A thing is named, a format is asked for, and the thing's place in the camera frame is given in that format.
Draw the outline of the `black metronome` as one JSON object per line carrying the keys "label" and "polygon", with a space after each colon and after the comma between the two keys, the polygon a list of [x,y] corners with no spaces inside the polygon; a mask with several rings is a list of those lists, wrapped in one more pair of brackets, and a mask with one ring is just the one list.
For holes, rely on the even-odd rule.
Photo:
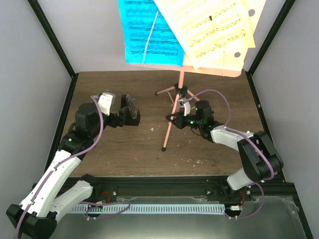
{"label": "black metronome", "polygon": [[121,96],[120,116],[124,125],[138,126],[141,120],[141,113],[135,100],[128,94]]}

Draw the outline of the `pink music stand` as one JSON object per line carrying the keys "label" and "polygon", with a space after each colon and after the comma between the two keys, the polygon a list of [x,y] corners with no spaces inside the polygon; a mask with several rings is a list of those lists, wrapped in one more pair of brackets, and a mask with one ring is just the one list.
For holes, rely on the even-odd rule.
{"label": "pink music stand", "polygon": [[185,72],[236,77],[256,46],[263,0],[120,0],[125,60],[142,67],[179,71],[171,99],[191,92]]}

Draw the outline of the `blue sheet music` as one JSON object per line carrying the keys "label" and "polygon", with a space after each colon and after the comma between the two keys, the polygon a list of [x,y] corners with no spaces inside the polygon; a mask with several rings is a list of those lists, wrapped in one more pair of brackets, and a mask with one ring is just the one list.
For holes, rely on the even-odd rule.
{"label": "blue sheet music", "polygon": [[153,0],[119,0],[125,61],[181,66],[184,51]]}

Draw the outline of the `yellow sheet music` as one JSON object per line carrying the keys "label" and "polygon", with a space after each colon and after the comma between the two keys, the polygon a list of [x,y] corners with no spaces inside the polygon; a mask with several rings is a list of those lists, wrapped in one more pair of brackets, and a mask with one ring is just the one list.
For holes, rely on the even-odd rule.
{"label": "yellow sheet music", "polygon": [[162,16],[191,65],[211,68],[215,60],[234,58],[254,48],[255,40],[245,0],[157,0]]}

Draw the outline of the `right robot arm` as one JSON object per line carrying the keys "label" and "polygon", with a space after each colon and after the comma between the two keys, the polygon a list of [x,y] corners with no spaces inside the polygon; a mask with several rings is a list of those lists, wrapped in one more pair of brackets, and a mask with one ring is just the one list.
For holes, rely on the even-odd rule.
{"label": "right robot arm", "polygon": [[228,176],[228,184],[221,188],[224,199],[234,200],[239,195],[239,189],[271,180],[275,173],[283,169],[283,160],[264,131],[252,133],[228,128],[214,119],[213,110],[206,100],[195,103],[194,114],[190,112],[187,99],[179,100],[179,104],[183,111],[166,116],[172,125],[179,129],[197,129],[203,139],[239,152],[242,168]]}

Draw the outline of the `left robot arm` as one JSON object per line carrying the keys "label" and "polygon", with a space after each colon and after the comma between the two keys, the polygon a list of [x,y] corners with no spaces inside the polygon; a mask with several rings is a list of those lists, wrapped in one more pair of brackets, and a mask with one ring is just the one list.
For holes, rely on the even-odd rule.
{"label": "left robot arm", "polygon": [[23,234],[32,239],[48,239],[58,222],[77,204],[95,203],[102,195],[98,178],[86,174],[74,186],[59,195],[71,172],[99,142],[107,127],[123,127],[128,106],[111,113],[101,103],[81,104],[75,121],[62,138],[55,156],[39,182],[20,204],[11,204],[6,215],[15,227],[15,238]]}

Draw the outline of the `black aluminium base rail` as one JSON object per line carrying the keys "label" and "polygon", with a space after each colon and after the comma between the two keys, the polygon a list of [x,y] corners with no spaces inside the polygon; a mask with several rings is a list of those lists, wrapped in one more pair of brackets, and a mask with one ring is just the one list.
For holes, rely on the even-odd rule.
{"label": "black aluminium base rail", "polygon": [[220,203],[235,203],[260,196],[257,186],[231,190],[227,176],[159,176],[159,177],[98,177],[102,192],[111,195],[111,201],[133,197],[194,197]]}

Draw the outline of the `left black frame post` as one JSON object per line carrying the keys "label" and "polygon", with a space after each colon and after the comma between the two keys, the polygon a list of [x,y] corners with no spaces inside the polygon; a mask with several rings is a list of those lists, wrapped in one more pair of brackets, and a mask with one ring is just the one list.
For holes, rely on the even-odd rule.
{"label": "left black frame post", "polygon": [[59,56],[62,64],[64,65],[66,71],[68,72],[71,78],[74,78],[76,75],[73,67],[71,66],[53,28],[51,27],[42,7],[40,6],[37,0],[27,0],[30,7],[32,8],[35,16],[37,17],[40,25],[42,26],[43,30],[45,31],[48,39],[50,40],[53,48],[55,49],[57,55]]}

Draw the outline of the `black frame post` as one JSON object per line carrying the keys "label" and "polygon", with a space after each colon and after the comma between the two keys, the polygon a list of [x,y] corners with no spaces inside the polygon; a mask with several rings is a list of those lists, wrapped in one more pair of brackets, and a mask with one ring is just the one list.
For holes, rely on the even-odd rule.
{"label": "black frame post", "polygon": [[296,0],[286,0],[279,11],[273,25],[271,26],[267,36],[263,44],[261,45],[260,50],[258,51],[252,65],[249,68],[248,73],[252,76],[256,72],[259,64],[261,63],[263,57],[265,56],[267,50],[269,49],[272,41],[274,40],[275,36],[277,35],[279,29],[281,28],[283,22],[285,21],[286,17],[288,16],[291,8],[293,7]]}
{"label": "black frame post", "polygon": [[48,39],[50,40],[53,48],[55,49],[57,55],[59,56],[62,64],[64,65],[66,71],[68,72],[71,78],[74,78],[76,75],[73,67],[71,66],[53,28],[51,27],[42,7],[40,6],[37,0],[27,0],[30,7],[32,8],[35,16],[37,17],[40,25],[42,26],[43,30],[45,31]]}

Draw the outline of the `right black frame post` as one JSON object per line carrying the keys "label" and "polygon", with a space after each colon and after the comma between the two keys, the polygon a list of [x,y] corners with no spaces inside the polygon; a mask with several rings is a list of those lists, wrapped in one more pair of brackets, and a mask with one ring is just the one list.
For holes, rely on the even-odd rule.
{"label": "right black frame post", "polygon": [[279,29],[281,28],[283,22],[285,21],[286,17],[288,16],[291,8],[293,7],[296,0],[286,0],[279,11],[273,25],[271,26],[267,36],[263,44],[261,45],[260,50],[258,51],[252,65],[249,68],[248,73],[252,76],[256,72],[259,64],[261,63],[263,57],[265,56],[267,50],[269,49],[272,41],[274,40],[275,36],[277,35]]}

